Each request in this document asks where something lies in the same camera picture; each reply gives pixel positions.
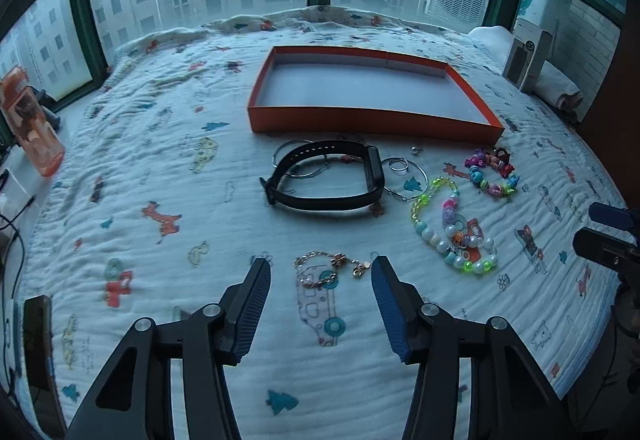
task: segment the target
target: watch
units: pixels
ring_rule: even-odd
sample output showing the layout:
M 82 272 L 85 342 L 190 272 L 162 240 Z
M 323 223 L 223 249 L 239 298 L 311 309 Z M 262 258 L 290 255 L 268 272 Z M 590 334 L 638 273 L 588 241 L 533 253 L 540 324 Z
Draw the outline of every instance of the watch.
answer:
M 321 157 L 336 153 L 362 159 L 367 179 L 368 191 L 366 193 L 331 198 L 300 198 L 278 191 L 280 180 L 294 164 L 311 157 Z M 318 141 L 292 149 L 278 163 L 271 178 L 265 180 L 260 177 L 260 182 L 271 205 L 280 202 L 288 207 L 305 211 L 347 211 L 366 207 L 377 202 L 382 196 L 385 187 L 385 175 L 382 172 L 380 154 L 375 146 L 367 146 L 366 144 L 353 143 L 351 141 Z

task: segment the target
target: white bead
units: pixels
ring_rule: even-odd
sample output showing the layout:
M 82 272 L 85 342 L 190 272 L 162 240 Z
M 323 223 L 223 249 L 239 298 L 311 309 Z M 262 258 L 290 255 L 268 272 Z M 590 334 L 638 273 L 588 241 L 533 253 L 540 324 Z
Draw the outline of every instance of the white bead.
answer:
M 433 229 L 429 229 L 428 227 L 422 231 L 421 237 L 425 242 L 431 240 L 431 237 L 434 235 Z

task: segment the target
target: patterned cloth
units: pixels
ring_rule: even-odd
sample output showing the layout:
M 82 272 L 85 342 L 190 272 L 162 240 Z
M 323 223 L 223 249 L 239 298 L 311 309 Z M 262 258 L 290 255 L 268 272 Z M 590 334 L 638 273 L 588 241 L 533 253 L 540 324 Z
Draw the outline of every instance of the patterned cloth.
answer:
M 479 192 L 466 178 L 472 145 L 338 138 L 374 144 L 383 158 L 411 158 L 430 178 L 450 175 L 460 188 L 460 226 L 495 239 L 498 269 L 476 277 L 449 268 L 414 232 L 410 204 L 388 194 L 349 214 L 269 206 L 258 177 L 271 175 L 273 150 L 290 139 L 336 138 L 251 132 L 247 100 L 273 45 L 378 48 L 452 64 L 505 126 L 498 146 L 512 153 L 520 175 L 508 199 Z M 604 229 L 588 221 L 592 201 L 623 201 L 580 137 L 500 72 L 466 35 L 333 7 L 238 16 L 120 47 L 36 223 L 18 291 L 20 301 L 52 296 L 54 369 L 66 420 L 135 319 L 174 321 L 217 302 L 253 257 L 264 256 L 273 279 L 254 344 L 238 368 L 226 369 L 242 437 L 400 438 L 417 368 L 392 353 L 368 273 L 354 279 L 343 271 L 322 290 L 296 283 L 300 274 L 330 270 L 319 257 L 296 272 L 296 257 L 313 250 L 360 261 L 387 255 L 402 280 L 452 315 L 478 322 L 504 316 L 563 396 L 600 339 L 617 285 L 614 273 L 576 256 L 572 237 L 583 225 Z M 412 146 L 423 151 L 411 156 Z M 331 171 L 284 189 L 345 194 L 353 179 L 362 181 L 361 168 L 332 162 Z M 386 166 L 385 176 L 396 189 L 424 182 Z M 436 195 L 423 211 L 425 221 L 440 225 L 444 197 Z M 456 437 L 465 438 L 468 362 L 460 384 Z M 179 368 L 173 386 L 180 439 L 186 421 Z M 37 427 L 24 381 L 18 390 Z

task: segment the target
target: smartphone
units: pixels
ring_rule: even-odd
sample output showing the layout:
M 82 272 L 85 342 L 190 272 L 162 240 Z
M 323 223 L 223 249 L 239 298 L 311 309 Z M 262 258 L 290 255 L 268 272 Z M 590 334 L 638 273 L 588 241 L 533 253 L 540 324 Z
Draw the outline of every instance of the smartphone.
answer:
M 27 381 L 38 424 L 52 439 L 63 439 L 66 423 L 53 373 L 49 297 L 40 295 L 24 302 L 22 338 Z

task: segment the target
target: silver ring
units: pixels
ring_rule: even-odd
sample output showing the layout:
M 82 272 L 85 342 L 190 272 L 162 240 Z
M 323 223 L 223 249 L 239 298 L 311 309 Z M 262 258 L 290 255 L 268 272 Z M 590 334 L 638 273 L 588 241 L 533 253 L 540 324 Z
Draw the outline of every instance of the silver ring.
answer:
M 405 169 L 394 169 L 391 168 L 393 171 L 406 171 L 409 169 L 409 164 L 411 164 L 415 169 L 417 169 L 418 171 L 420 171 L 420 173 L 422 173 L 422 176 L 424 176 L 424 189 L 422 190 L 422 192 L 418 193 L 417 195 L 411 196 L 411 197 L 405 197 L 404 195 L 399 194 L 399 192 L 394 191 L 393 189 L 389 189 L 387 186 L 384 186 L 385 191 L 392 194 L 393 196 L 395 196 L 396 198 L 402 200 L 403 202 L 408 202 L 409 200 L 414 200 L 416 198 L 418 198 L 420 195 L 423 195 L 427 192 L 427 190 L 429 189 L 429 177 L 427 176 L 427 174 L 424 172 L 424 170 L 417 165 L 415 162 L 412 162 L 411 160 L 406 160 L 403 157 L 388 157 L 388 159 L 382 160 L 382 164 L 384 164 L 385 162 L 389 162 L 389 163 L 393 163 L 393 162 L 406 162 L 407 163 L 407 167 Z
M 278 161 L 276 160 L 276 157 L 278 156 L 278 153 L 280 152 L 280 150 L 283 149 L 283 147 L 289 146 L 289 144 L 298 144 L 298 143 L 313 144 L 313 142 L 314 141 L 307 141 L 306 139 L 302 139 L 297 141 L 287 141 L 286 143 L 281 144 L 278 147 L 278 149 L 276 149 L 276 151 L 273 152 L 273 156 L 271 157 L 271 163 L 273 164 L 273 167 L 278 166 Z M 310 176 L 316 176 L 318 173 L 321 173 L 322 171 L 326 170 L 328 166 L 329 166 L 329 158 L 325 155 L 324 164 L 320 166 L 318 169 L 316 169 L 315 171 L 312 171 L 311 173 L 305 173 L 305 175 L 292 175 L 291 173 L 285 172 L 285 175 L 290 178 L 309 178 Z

